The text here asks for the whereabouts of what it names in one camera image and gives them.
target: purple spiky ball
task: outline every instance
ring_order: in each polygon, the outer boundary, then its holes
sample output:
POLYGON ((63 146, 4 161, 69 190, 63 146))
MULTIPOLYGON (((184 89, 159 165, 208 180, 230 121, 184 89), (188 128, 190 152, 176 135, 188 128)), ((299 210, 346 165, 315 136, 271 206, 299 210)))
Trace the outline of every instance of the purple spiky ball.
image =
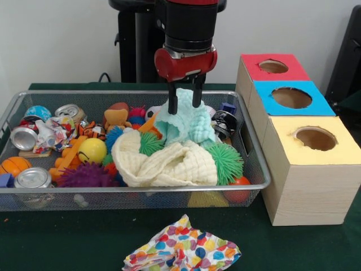
POLYGON ((81 164, 77 169, 65 169, 59 179, 60 187, 114 187, 115 182, 103 166, 81 164))

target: black cable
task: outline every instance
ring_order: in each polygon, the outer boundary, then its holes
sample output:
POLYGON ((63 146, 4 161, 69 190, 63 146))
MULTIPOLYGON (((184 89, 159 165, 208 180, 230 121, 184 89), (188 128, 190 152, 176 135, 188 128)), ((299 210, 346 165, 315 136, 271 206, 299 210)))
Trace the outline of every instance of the black cable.
POLYGON ((111 80, 111 78, 110 78, 109 74, 107 74, 106 72, 103 72, 103 73, 102 73, 102 75, 99 77, 98 82, 101 82, 104 76, 108 79, 108 82, 109 82, 109 83, 111 83, 111 82, 112 82, 112 80, 111 80))

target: green spiky ball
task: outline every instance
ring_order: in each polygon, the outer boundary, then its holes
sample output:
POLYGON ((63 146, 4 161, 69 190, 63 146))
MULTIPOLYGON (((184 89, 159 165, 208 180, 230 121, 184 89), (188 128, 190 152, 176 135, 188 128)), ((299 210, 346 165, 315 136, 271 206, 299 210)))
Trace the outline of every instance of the green spiky ball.
POLYGON ((228 144, 214 143, 205 148, 213 157, 217 167, 217 185, 234 183, 243 176, 243 159, 235 148, 228 144))
POLYGON ((164 148, 162 140, 157 138, 157 135, 153 133, 142 133, 140 136, 140 149, 141 154, 151 156, 156 151, 160 151, 164 148))
POLYGON ((113 162, 113 157, 111 154, 107 154, 105 158, 103 159, 103 166, 106 166, 113 162))

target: round hole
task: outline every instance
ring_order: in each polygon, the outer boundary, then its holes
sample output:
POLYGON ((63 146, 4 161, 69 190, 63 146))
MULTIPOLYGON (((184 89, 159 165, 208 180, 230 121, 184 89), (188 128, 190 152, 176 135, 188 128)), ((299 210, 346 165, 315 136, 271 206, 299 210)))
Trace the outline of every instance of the round hole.
POLYGON ((319 127, 303 127, 297 130, 296 138, 313 150, 328 151, 335 147, 337 141, 333 134, 319 127))
POLYGON ((312 103, 312 98, 307 93, 295 88, 279 88, 272 92, 273 98, 280 105, 301 109, 306 108, 312 103))
POLYGON ((286 64, 272 59, 268 59, 261 62, 259 64, 259 67, 264 72, 269 72, 269 73, 285 73, 288 71, 288 67, 286 66, 286 64))

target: white wall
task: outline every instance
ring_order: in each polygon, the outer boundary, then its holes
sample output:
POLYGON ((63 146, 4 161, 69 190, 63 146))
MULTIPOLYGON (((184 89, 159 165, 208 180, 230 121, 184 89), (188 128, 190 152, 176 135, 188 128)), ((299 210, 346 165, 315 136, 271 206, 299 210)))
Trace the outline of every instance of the white wall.
MULTIPOLYGON (((358 0, 228 0, 207 82, 234 83, 240 53, 293 53, 322 91, 358 0)), ((107 0, 0 0, 0 112, 32 82, 120 80, 113 41, 117 11, 107 0)))

